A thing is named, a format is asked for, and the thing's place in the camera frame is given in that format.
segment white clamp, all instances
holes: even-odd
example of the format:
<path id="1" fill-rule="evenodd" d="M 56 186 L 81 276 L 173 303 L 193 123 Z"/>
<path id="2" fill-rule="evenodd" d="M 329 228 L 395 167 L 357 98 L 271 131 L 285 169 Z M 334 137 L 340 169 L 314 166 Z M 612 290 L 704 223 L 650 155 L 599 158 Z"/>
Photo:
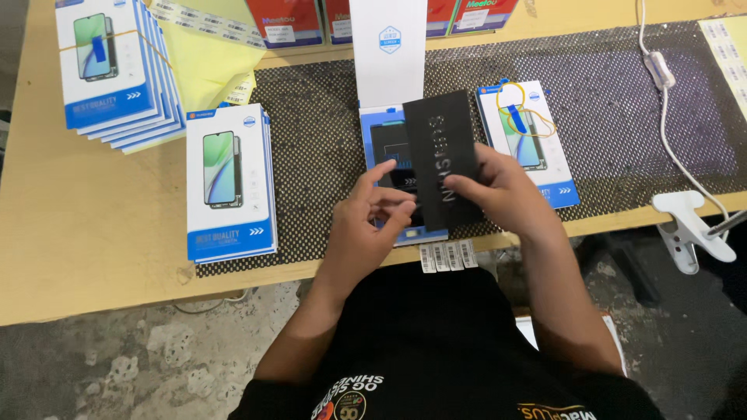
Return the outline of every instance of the white clamp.
<path id="1" fill-rule="evenodd" d="M 683 273 L 698 272 L 695 245 L 702 247 L 713 258 L 723 262 L 732 262 L 737 259 L 734 250 L 723 239 L 718 236 L 706 237 L 706 232 L 710 227 L 695 213 L 695 209 L 705 204 L 703 195 L 699 192 L 680 191 L 657 194 L 651 200 L 651 204 L 657 211 L 669 213 L 675 219 L 672 222 L 658 224 L 657 228 L 677 268 Z"/>

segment black t-shirt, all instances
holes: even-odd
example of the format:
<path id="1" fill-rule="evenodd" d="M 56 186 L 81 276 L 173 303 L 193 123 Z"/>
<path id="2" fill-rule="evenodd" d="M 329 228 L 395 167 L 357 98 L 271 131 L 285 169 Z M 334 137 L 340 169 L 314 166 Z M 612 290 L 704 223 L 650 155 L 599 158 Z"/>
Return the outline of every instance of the black t-shirt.
<path id="1" fill-rule="evenodd" d="M 482 269 L 380 268 L 345 303 L 310 385 L 252 380 L 229 419 L 661 419 L 632 380 L 554 362 Z"/>

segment blue tape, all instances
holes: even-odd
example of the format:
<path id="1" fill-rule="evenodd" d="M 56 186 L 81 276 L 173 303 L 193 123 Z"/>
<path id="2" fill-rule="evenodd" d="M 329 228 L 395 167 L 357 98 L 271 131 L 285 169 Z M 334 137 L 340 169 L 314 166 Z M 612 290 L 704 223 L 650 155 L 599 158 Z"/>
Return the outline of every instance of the blue tape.
<path id="1" fill-rule="evenodd" d="M 106 52 L 104 51 L 104 42 L 101 36 L 93 37 L 91 40 L 91 46 L 93 46 L 93 54 L 96 56 L 96 63 L 101 63 L 106 60 Z"/>
<path id="2" fill-rule="evenodd" d="M 527 133 L 527 127 L 524 127 L 524 123 L 521 121 L 521 115 L 518 114 L 518 109 L 516 109 L 515 105 L 509 105 L 507 108 L 511 113 L 511 118 L 514 120 L 516 131 L 525 135 Z"/>

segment black mesh mat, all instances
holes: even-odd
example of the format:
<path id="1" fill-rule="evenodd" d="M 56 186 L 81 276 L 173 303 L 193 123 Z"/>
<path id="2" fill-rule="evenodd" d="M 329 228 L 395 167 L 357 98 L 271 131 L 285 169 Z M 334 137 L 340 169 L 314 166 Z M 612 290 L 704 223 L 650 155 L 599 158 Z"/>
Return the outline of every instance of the black mesh mat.
<path id="1" fill-rule="evenodd" d="M 667 134 L 691 173 L 715 194 L 745 190 L 747 123 L 697 22 L 646 27 L 677 84 Z M 272 119 L 277 254 L 198 265 L 202 277 L 323 256 L 332 206 L 365 171 L 353 61 L 260 70 L 253 102 Z M 563 220 L 648 205 L 654 194 L 691 189 L 659 138 L 660 94 L 645 69 L 638 28 L 431 51 L 425 96 L 512 81 L 540 80 L 558 127 L 581 204 Z M 471 94 L 475 139 L 486 142 Z M 452 238 L 486 235 L 489 222 Z"/>

